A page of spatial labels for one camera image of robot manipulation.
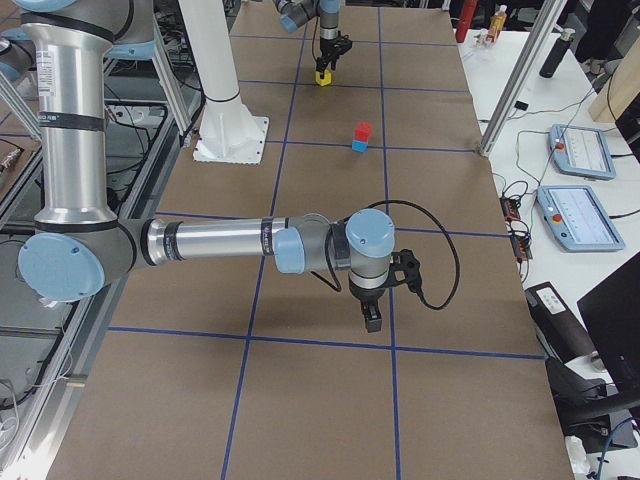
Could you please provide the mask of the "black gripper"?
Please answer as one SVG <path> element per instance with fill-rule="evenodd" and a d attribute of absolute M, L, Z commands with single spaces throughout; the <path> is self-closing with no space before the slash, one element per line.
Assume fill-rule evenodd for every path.
<path fill-rule="evenodd" d="M 349 291 L 360 302 L 365 329 L 368 333 L 381 331 L 383 318 L 379 310 L 378 299 L 387 289 L 393 287 L 393 283 L 389 280 L 374 288 L 364 288 L 349 279 Z"/>
<path fill-rule="evenodd" d="M 324 75 L 327 70 L 336 68 L 336 60 L 345 52 L 345 37 L 339 35 L 332 39 L 320 38 L 321 56 L 315 58 L 316 72 Z"/>

